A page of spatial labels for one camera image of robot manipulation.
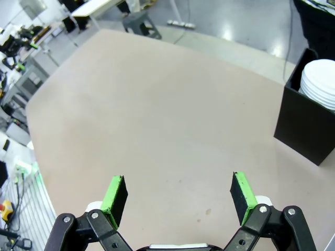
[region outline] corrugated metal panel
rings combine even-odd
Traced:
[[[16,204],[16,185],[12,181],[7,181],[7,184],[4,184],[4,187],[6,186],[7,189],[4,190],[5,198]],[[21,195],[22,182],[20,182],[19,187]],[[15,216],[11,230],[18,229],[18,219],[20,219],[20,230],[18,233],[22,238],[32,240],[32,250],[44,250],[56,219],[56,213],[39,171],[25,180],[25,193],[19,213]]]

